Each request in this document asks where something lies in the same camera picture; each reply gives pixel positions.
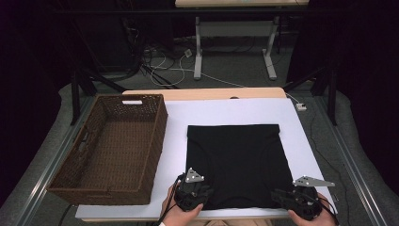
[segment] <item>black t-shirt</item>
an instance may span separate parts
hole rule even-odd
[[[270,192],[293,189],[277,124],[189,125],[187,137],[187,169],[214,189],[204,210],[279,208]]]

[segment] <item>desk leg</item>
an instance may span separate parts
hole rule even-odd
[[[262,49],[264,63],[266,64],[266,69],[267,69],[267,73],[269,74],[270,80],[277,79],[276,71],[274,70],[274,66],[273,66],[273,62],[272,62],[272,58],[270,57],[270,54],[272,52],[273,42],[274,42],[274,38],[275,38],[276,32],[277,32],[278,21],[279,21],[279,17],[276,17],[274,19],[274,23],[273,23],[273,26],[272,26],[272,29],[271,29],[271,32],[269,35],[269,39],[267,42],[267,48]]]
[[[196,17],[196,40],[197,40],[197,54],[196,64],[194,67],[194,80],[200,80],[202,69],[202,50],[200,49],[200,17]]]

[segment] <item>person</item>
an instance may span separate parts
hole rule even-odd
[[[172,186],[168,190],[168,195],[165,198],[165,200],[162,202],[162,211],[161,211],[161,216],[164,214],[166,211],[167,205],[168,205],[168,200],[171,196],[172,192]],[[324,200],[326,200],[326,197],[323,196],[322,194],[318,194],[319,198],[321,198],[321,202],[324,206],[329,206],[328,203]],[[199,204],[195,209],[185,212],[183,211],[179,206],[176,205],[176,202],[174,199],[171,199],[170,202],[170,207],[169,211],[165,215],[165,217],[162,220],[162,223],[165,226],[187,226],[194,218],[197,217],[197,215],[200,213],[200,211],[203,208],[203,204]],[[327,212],[325,209],[322,210],[320,215],[313,219],[313,220],[305,220],[298,216],[293,210],[288,210],[288,215],[290,216],[291,220],[297,225],[297,226],[335,226],[335,221],[332,215]],[[213,222],[202,222],[203,225],[220,225],[218,223],[213,223]],[[259,225],[259,223],[249,223],[248,225]]]

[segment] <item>standing desk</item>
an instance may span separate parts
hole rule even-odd
[[[245,7],[292,7],[307,6],[309,0],[176,0],[177,8],[245,8]],[[196,17],[196,64],[194,79],[200,80],[202,67],[201,37],[232,37],[232,36],[257,36],[268,37],[267,46],[262,49],[264,63],[269,79],[276,80],[273,61],[270,57],[274,38],[279,23],[279,17],[273,21],[244,21],[244,22],[201,22]]]
[[[163,151],[148,205],[79,205],[76,217],[83,221],[156,221],[168,188],[185,171],[188,124],[277,123],[288,165],[297,179],[303,175],[323,180],[293,103],[281,88],[158,89],[133,90],[124,94],[163,94],[168,123]],[[331,203],[326,187],[317,187]],[[283,209],[223,209],[201,211],[198,219],[288,218]]]

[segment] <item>brown wicker basket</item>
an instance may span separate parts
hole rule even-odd
[[[150,203],[167,119],[160,94],[97,96],[47,190],[71,204]]]

